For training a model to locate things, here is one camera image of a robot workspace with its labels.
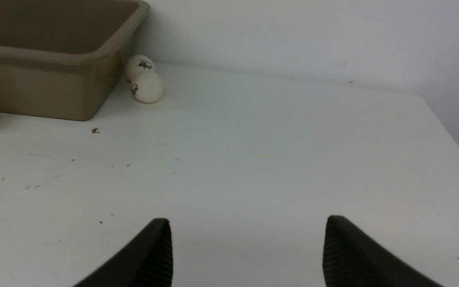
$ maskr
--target plastic bin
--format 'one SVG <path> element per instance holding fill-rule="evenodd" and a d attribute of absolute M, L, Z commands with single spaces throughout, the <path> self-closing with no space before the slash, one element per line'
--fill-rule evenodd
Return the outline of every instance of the plastic bin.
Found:
<path fill-rule="evenodd" d="M 0 112 L 93 117 L 149 8 L 140 0 L 0 0 Z"/>

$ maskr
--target table surface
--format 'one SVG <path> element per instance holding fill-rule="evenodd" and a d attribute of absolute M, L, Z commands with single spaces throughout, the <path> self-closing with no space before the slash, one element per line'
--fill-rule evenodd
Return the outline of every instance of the table surface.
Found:
<path fill-rule="evenodd" d="M 157 73 L 153 105 L 120 82 L 87 122 L 0 114 L 0 287 L 73 285 L 158 217 L 174 286 L 324 286 L 331 214 L 459 286 L 459 147 L 424 100 Z"/>

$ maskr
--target white wall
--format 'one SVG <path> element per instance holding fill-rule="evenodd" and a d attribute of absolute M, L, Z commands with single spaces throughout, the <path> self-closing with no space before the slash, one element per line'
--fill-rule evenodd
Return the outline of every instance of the white wall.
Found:
<path fill-rule="evenodd" d="M 155 61 L 418 94 L 459 143 L 459 1 L 148 2 Z"/>

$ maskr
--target printed logo on ball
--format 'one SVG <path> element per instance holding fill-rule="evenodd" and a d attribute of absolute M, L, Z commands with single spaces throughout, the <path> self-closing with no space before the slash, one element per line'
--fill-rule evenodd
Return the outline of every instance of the printed logo on ball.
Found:
<path fill-rule="evenodd" d="M 140 60 L 139 61 L 139 64 L 137 64 L 139 67 L 142 67 L 142 68 L 145 68 L 145 69 L 149 69 L 151 70 L 153 68 L 153 66 L 151 65 L 150 62 L 148 62 L 147 60 Z"/>
<path fill-rule="evenodd" d="M 133 96 L 135 96 L 135 95 L 137 94 L 137 91 L 138 91 L 138 90 L 139 90 L 138 85 L 137 85 L 137 84 L 134 84 L 134 85 L 132 86 L 132 94 L 133 94 Z"/>

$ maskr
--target ping pong ball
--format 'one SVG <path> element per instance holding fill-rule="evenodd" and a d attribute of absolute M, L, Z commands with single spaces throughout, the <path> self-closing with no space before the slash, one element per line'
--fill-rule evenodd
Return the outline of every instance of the ping pong ball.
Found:
<path fill-rule="evenodd" d="M 154 71 L 155 65 L 150 58 L 143 55 L 133 55 L 125 65 L 125 75 L 127 80 L 132 81 L 134 78 L 143 71 Z"/>
<path fill-rule="evenodd" d="M 132 81 L 132 94 L 136 100 L 145 104 L 155 103 L 160 100 L 164 92 L 161 77 L 153 71 L 139 73 Z"/>

